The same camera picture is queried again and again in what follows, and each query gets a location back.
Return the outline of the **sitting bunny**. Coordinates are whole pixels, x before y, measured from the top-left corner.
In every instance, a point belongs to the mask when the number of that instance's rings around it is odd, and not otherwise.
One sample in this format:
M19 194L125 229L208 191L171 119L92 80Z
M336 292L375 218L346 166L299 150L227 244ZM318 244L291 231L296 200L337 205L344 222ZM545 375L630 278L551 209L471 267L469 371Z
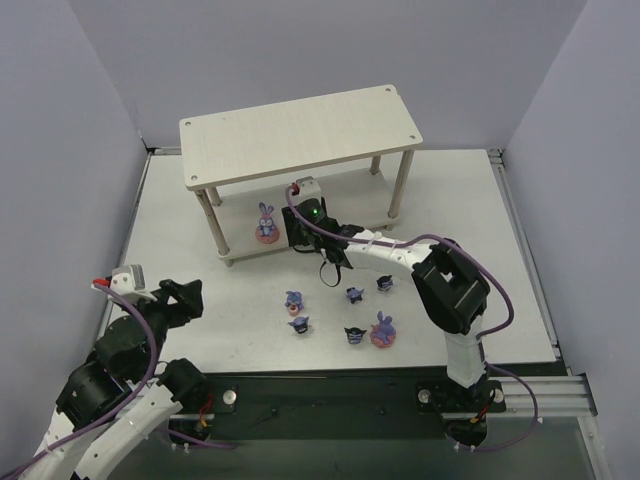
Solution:
M260 202L259 210L261 217L255 229L255 237L262 244L273 244L280 237L280 231L273 217L274 207Z

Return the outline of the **bunny holding strawberry cake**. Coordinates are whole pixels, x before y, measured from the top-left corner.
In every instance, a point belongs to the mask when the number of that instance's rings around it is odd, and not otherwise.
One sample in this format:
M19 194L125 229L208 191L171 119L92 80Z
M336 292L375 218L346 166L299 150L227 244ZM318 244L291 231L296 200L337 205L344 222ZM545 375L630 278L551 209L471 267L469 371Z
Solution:
M304 309L303 298L300 291L286 292L285 308L287 313L292 317L296 317L300 314Z

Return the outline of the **black-hat striped bunny toy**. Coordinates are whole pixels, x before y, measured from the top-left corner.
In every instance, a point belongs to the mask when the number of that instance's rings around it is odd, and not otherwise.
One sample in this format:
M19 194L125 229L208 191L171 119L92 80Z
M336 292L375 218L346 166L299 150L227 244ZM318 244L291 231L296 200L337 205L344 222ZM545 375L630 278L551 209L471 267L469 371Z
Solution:
M376 280L377 290L381 292L386 292L390 290L394 285L394 280L392 275L383 275L380 276Z
M360 344L367 333L365 329L360 329L358 327L345 328L344 332L349 345Z

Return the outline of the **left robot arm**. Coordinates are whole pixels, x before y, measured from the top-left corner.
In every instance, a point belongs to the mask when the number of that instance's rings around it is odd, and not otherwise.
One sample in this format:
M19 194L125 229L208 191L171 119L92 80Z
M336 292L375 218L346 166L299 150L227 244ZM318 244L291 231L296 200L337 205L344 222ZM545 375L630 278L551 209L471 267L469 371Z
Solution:
M166 279L148 292L107 277L92 287L125 313L69 375L37 452L7 479L103 479L173 414L205 417L212 405L206 377L189 360L156 371L168 331L201 317L201 281Z

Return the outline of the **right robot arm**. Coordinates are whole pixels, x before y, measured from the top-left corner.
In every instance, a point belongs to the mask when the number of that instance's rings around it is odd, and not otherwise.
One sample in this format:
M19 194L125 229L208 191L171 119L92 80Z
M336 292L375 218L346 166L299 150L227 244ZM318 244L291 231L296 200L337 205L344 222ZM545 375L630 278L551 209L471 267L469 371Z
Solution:
M310 247L337 269L366 269L412 282L429 320L444 332L447 376L471 397L486 387L482 339L514 320L505 288L453 240L422 234L399 241L329 217L323 203L282 209L289 245Z

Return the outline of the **white two-tier shelf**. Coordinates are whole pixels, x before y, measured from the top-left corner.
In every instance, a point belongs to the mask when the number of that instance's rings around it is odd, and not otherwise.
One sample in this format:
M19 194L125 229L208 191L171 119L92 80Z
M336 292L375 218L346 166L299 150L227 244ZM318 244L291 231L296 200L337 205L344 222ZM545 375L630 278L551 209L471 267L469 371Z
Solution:
M351 90L185 118L179 123L184 183L204 212L221 261L287 248L281 233L269 243L255 232L264 203L279 211L281 186L222 196L228 186L368 159L366 169L332 174L312 186L343 220L391 228L423 137L393 85Z

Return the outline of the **purple bunny black bow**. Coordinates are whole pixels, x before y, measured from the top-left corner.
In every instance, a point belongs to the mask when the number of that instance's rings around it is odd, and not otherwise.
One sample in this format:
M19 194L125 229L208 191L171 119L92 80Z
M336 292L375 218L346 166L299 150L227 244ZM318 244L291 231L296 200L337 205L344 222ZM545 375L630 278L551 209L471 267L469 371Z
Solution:
M365 290L357 287L349 287L346 289L346 297L351 304L357 304L363 300Z

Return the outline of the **purple bunny with sunglasses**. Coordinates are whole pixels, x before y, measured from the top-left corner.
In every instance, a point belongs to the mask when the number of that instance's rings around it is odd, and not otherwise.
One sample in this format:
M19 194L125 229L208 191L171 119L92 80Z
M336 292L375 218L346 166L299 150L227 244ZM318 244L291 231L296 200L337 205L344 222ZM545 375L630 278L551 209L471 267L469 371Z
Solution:
M290 326L299 335L306 334L311 329L310 317L296 317L292 321L289 321L287 325Z

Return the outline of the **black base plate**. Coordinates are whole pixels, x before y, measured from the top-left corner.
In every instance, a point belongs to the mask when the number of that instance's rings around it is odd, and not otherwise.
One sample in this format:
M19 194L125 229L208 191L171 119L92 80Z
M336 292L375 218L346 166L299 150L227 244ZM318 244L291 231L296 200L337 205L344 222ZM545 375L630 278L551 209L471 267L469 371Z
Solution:
M213 406L191 407L161 425L178 443L204 440L413 440L462 433L473 444L486 418L506 410L502 385L465 389L442 367L210 373Z

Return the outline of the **aluminium frame rail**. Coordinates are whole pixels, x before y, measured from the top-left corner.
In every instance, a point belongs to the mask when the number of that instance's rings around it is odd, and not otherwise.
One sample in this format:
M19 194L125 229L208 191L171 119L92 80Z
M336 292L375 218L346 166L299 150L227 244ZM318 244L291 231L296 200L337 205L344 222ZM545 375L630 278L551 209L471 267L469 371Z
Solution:
M556 329L540 281L538 270L529 246L525 230L520 221L520 217L514 202L514 198L507 180L506 169L503 161L504 151L499 148L487 149L489 161L492 165L497 185L501 192L503 203L507 210L512 229L514 231L530 283L540 310L545 328L550 342L554 348L555 355L563 360L562 349L557 338ZM616 465L619 460L619 452L612 449L612 445L606 443L604 431L598 424L596 404L593 392L588 389L588 400L591 408L586 415L575 416L579 427L578 442L586 451L588 457L588 470L595 479L633 479L639 473L639 460L632 460L626 466Z

